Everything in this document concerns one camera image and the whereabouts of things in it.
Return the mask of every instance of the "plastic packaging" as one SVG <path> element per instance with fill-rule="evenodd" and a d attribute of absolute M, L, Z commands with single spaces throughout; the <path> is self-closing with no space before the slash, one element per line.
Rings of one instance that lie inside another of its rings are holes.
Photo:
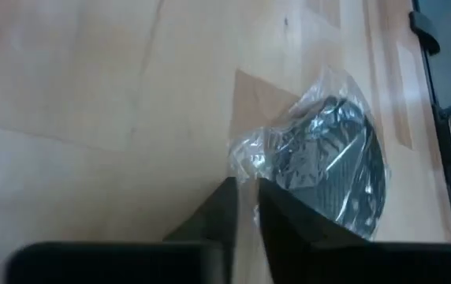
<path fill-rule="evenodd" d="M 388 174 L 369 106 L 346 72 L 323 68 L 319 80 L 278 122 L 232 142 L 239 188 L 276 181 L 328 219 L 371 239 Z"/>

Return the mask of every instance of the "clear plastic wrap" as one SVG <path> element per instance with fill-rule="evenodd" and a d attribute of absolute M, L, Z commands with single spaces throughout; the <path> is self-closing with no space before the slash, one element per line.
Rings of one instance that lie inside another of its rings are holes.
<path fill-rule="evenodd" d="M 369 106 L 346 72 L 319 80 L 274 125 L 232 142 L 238 183 L 276 181 L 328 219 L 371 239 L 385 204 L 388 174 Z"/>

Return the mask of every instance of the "black bracket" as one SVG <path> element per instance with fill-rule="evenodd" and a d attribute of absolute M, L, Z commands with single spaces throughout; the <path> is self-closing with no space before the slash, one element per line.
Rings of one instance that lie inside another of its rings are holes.
<path fill-rule="evenodd" d="M 411 11 L 409 13 L 409 27 L 418 36 L 422 48 L 426 49 L 430 55 L 439 53 L 439 46 L 436 28 L 431 20 L 422 13 Z"/>

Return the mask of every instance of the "wood grain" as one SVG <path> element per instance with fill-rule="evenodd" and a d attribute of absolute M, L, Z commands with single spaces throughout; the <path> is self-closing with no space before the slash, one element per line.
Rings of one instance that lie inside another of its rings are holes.
<path fill-rule="evenodd" d="M 245 111 L 277 117 L 321 64 L 355 78 L 381 133 L 391 182 L 377 239 L 451 241 L 411 8 L 0 0 L 0 267 L 33 241 L 160 240 L 227 175 L 229 135 L 264 122 Z M 235 280 L 265 283 L 244 194 Z"/>

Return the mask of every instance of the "black round object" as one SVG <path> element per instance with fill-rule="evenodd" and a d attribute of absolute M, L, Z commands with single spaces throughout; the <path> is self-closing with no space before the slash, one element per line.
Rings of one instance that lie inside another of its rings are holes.
<path fill-rule="evenodd" d="M 386 167 L 367 115 L 348 99 L 329 97 L 283 128 L 276 141 L 272 179 L 328 219 L 370 238 L 385 204 Z"/>

